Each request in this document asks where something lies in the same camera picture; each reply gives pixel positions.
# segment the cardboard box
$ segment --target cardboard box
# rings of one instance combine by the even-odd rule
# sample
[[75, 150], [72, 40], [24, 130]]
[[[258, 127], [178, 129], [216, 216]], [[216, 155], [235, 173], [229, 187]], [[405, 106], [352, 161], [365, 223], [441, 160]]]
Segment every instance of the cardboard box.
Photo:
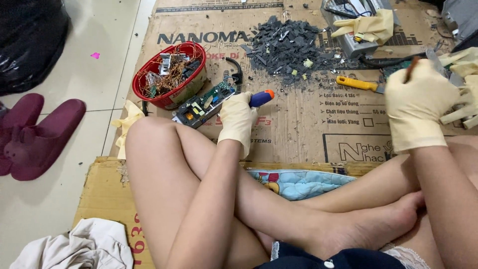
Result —
[[[306, 2], [309, 9], [303, 7]], [[435, 47], [441, 37], [430, 26], [438, 21], [427, 15], [426, 10], [436, 8], [418, 0], [391, 3], [402, 25], [395, 28], [395, 35], [374, 57], [399, 58], [423, 52], [428, 45]], [[272, 89], [276, 93], [275, 99], [259, 111], [249, 161], [386, 161], [393, 153], [384, 96], [335, 83], [337, 75], [350, 74], [360, 80], [377, 81], [378, 70], [343, 70], [340, 74], [325, 75], [316, 72], [307, 81], [283, 85], [279, 77], [253, 70], [240, 47], [250, 44], [253, 26], [266, 22], [272, 15], [282, 21], [303, 20], [319, 28], [327, 27], [319, 11], [320, 4], [319, 0], [248, 0], [245, 4], [240, 0], [157, 1], [136, 69], [170, 45], [195, 41], [207, 51], [206, 67], [211, 81], [204, 88], [208, 90], [222, 80], [224, 70], [234, 68], [222, 57], [236, 59], [244, 71], [243, 91]], [[319, 33], [316, 44], [327, 48], [338, 45], [330, 32]], [[449, 51], [450, 45], [445, 40], [438, 54]], [[385, 52], [387, 49], [393, 50], [392, 53]], [[139, 100], [131, 91], [127, 99], [135, 103]], [[170, 111], [152, 105], [149, 109], [155, 112], [152, 116], [172, 118]], [[213, 117], [198, 130], [215, 141], [221, 129], [220, 119]], [[460, 122], [443, 129], [445, 135], [477, 134], [476, 129], [465, 131]], [[116, 154], [113, 145], [110, 155]]]
[[[318, 170], [358, 177], [375, 168], [378, 163], [267, 164], [247, 162], [242, 165], [247, 168], [260, 169]], [[73, 227], [81, 219], [87, 218], [102, 218], [124, 224], [134, 257], [134, 267], [136, 269], [155, 268], [142, 233], [141, 218], [136, 213], [124, 160], [114, 157], [98, 157], [90, 166]]]

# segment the person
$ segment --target person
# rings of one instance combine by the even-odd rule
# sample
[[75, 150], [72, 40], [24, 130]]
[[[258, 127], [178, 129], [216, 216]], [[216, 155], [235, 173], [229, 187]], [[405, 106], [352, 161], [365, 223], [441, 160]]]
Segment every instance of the person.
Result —
[[[128, 173], [155, 266], [476, 267], [478, 138], [444, 139], [437, 122], [459, 92], [431, 62], [404, 78], [405, 70], [389, 78], [386, 103], [394, 149], [408, 154], [302, 201], [261, 186], [238, 164], [257, 117], [250, 93], [223, 103], [217, 145], [168, 119], [138, 120], [127, 137]], [[427, 214], [417, 216], [424, 203]]]

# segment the maroon slipper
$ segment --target maroon slipper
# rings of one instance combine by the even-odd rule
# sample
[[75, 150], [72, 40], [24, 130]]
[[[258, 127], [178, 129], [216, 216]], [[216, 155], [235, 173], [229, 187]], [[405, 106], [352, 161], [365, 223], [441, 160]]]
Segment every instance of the maroon slipper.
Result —
[[5, 156], [13, 163], [11, 176], [27, 181], [44, 174], [60, 156], [85, 112], [83, 101], [70, 99], [37, 126], [15, 127], [4, 149]]
[[13, 127], [35, 125], [42, 111], [43, 102], [43, 96], [38, 93], [26, 94], [0, 117], [0, 176], [10, 173], [11, 161], [4, 156], [3, 149], [11, 140]]

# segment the hand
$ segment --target hand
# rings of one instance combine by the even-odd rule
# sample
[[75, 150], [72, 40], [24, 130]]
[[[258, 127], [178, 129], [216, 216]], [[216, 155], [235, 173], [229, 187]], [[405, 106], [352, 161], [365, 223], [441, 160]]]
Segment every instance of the hand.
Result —
[[240, 159], [249, 154], [250, 134], [252, 125], [257, 120], [257, 108], [249, 107], [252, 92], [243, 92], [232, 96], [222, 103], [221, 121], [222, 131], [218, 143], [224, 139], [233, 139], [241, 142], [243, 150]]
[[422, 59], [404, 84], [406, 70], [393, 73], [385, 88], [393, 148], [396, 153], [424, 146], [446, 146], [438, 119], [460, 98], [458, 88]]
[[465, 86], [460, 87], [461, 96], [456, 102], [456, 104], [462, 104], [463, 107], [441, 117], [440, 121], [442, 124], [473, 116], [473, 118], [463, 122], [463, 125], [467, 129], [478, 125], [478, 75], [468, 75], [465, 77], [465, 81]]

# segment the red plastic basket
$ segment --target red plastic basket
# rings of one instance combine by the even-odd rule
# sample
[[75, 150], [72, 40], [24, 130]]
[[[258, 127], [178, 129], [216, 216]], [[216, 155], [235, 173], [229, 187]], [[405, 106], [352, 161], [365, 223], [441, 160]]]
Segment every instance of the red plastic basket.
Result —
[[[163, 94], [156, 98], [144, 97], [141, 86], [146, 85], [146, 76], [139, 76], [138, 74], [144, 74], [145, 72], [151, 71], [158, 73], [158, 67], [162, 62], [159, 54], [161, 53], [174, 53], [178, 49], [179, 53], [186, 53], [189, 57], [200, 57], [202, 58], [201, 64], [194, 71], [194, 73], [183, 83], [181, 83], [177, 88], [174, 88], [172, 91]], [[156, 54], [151, 58], [141, 69], [136, 73], [133, 78], [133, 92], [141, 98], [141, 100], [148, 101], [151, 104], [162, 108], [162, 109], [174, 109], [189, 98], [193, 97], [204, 85], [204, 82], [207, 79], [206, 71], [206, 52], [204, 48], [198, 43], [185, 42], [176, 46], [171, 46], [167, 49], [164, 49], [160, 53]]]

